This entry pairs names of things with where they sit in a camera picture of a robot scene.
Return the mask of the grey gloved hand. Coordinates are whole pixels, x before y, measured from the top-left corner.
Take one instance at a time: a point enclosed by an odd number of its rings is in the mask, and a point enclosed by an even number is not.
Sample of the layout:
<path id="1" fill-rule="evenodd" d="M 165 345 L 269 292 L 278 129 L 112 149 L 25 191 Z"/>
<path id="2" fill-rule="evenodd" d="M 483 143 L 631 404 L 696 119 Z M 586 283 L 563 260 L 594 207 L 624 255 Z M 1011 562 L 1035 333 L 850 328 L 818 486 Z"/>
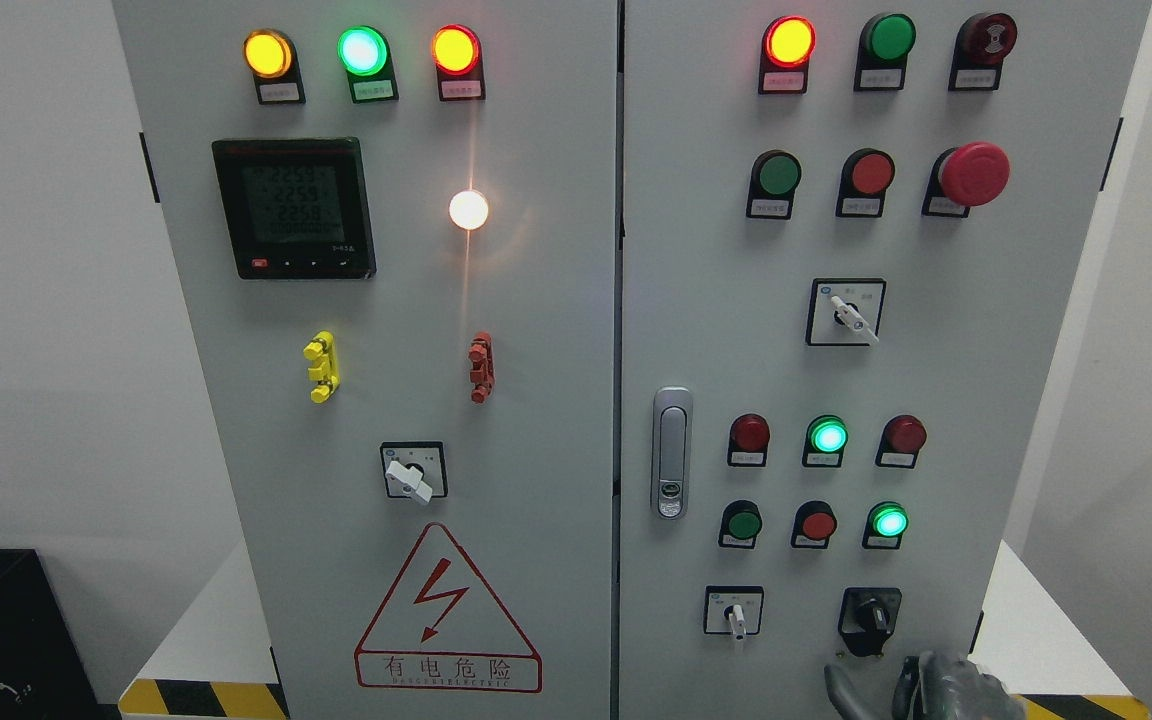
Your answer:
<path id="1" fill-rule="evenodd" d="M 964 655 L 924 651 L 905 657 L 893 688 L 890 710 L 878 711 L 861 697 L 844 667 L 824 667 L 826 692 L 842 719 L 1024 719 L 1024 703 L 1006 692 Z"/>

